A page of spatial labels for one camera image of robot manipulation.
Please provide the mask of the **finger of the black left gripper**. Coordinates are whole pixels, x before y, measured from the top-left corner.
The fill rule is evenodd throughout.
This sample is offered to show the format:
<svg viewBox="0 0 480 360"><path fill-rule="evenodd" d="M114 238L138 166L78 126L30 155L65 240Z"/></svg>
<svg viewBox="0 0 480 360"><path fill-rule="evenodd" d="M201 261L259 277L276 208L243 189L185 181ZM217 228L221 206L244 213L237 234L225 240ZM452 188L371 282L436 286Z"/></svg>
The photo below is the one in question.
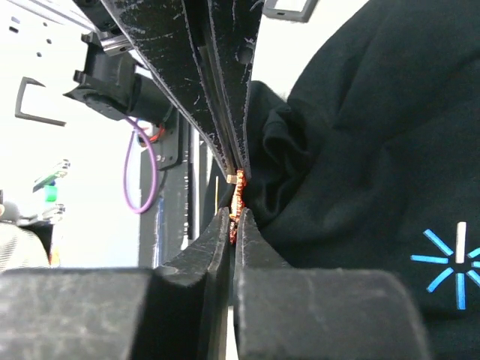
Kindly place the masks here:
<svg viewBox="0 0 480 360"><path fill-rule="evenodd" d="M228 175L237 170L251 175L246 122L262 6L261 1L208 2L211 61Z"/></svg>

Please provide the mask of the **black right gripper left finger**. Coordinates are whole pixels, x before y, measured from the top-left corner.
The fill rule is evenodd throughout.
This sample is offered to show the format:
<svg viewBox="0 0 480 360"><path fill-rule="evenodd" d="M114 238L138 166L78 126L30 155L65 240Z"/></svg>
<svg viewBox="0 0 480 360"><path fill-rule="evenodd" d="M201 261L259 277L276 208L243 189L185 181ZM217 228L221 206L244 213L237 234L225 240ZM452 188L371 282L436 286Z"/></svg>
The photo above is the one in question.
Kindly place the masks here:
<svg viewBox="0 0 480 360"><path fill-rule="evenodd" d="M224 359L229 227L158 268L23 268L1 276L3 359Z"/></svg>

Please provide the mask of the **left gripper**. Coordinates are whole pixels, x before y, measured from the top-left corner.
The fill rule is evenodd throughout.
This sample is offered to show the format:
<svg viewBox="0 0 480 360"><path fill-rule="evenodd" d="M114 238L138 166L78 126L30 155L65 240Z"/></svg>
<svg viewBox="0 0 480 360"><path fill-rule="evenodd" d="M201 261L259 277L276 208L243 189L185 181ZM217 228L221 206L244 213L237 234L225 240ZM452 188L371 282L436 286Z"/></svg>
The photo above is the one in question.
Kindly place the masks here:
<svg viewBox="0 0 480 360"><path fill-rule="evenodd" d="M64 96L108 119L132 116L147 122L164 121L173 109L168 98L199 131L228 176L235 172L235 158L209 54L212 36L207 4L76 1L94 31L81 36L87 45L85 66L75 71L76 87ZM136 72L140 63L131 55L133 48L154 82Z"/></svg>

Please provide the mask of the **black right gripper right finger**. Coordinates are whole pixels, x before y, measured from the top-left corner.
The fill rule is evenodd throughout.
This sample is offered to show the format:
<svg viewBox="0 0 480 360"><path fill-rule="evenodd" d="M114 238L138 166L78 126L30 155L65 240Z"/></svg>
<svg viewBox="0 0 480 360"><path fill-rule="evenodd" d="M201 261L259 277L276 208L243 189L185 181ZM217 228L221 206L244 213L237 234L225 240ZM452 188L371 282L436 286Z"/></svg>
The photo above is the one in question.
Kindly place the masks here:
<svg viewBox="0 0 480 360"><path fill-rule="evenodd" d="M240 359L431 357L419 310L393 274L293 268L261 236L247 209L235 255Z"/></svg>

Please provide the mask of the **black garment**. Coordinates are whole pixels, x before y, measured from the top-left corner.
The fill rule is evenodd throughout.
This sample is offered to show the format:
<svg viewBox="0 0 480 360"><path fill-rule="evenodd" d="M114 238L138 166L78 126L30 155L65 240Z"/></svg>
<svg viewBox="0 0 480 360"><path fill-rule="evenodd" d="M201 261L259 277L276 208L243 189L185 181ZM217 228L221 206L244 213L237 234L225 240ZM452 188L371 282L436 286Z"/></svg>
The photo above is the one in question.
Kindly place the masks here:
<svg viewBox="0 0 480 360"><path fill-rule="evenodd" d="M381 269L479 357L479 3L369 1L286 100L253 82L244 201L298 268Z"/></svg>

